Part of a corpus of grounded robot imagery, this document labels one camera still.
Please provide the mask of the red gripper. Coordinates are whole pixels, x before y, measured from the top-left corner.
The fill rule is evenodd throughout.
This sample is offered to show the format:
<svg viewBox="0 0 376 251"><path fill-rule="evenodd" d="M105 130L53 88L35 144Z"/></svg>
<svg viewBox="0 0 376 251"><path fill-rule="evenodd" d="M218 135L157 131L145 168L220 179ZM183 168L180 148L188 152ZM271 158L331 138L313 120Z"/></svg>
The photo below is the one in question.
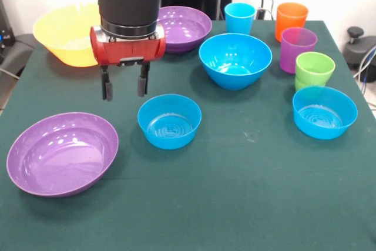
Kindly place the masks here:
<svg viewBox="0 0 376 251"><path fill-rule="evenodd" d="M138 77L137 94L140 97L147 95L150 61L160 59L165 54L166 37L162 25L157 25L155 32L148 38L128 40L116 38L110 40L100 26L90 28L90 42L94 58L100 67L102 80L102 98L111 101L113 98L112 83L109 79L108 66L123 62L146 62L141 65Z"/></svg>

